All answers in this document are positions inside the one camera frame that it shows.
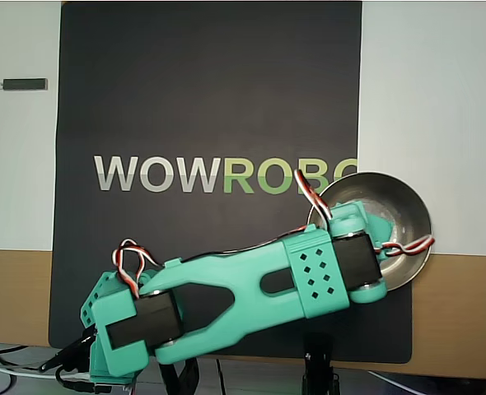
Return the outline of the teal gripper black servo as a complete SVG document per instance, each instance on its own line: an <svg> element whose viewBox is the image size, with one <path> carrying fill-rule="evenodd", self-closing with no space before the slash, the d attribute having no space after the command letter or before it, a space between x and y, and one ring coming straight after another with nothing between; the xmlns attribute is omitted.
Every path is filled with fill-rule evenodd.
<svg viewBox="0 0 486 395"><path fill-rule="evenodd" d="M389 242L394 229L394 223L379 216L367 213L367 228L372 245L378 258L387 258L382 250L382 244Z"/></svg>

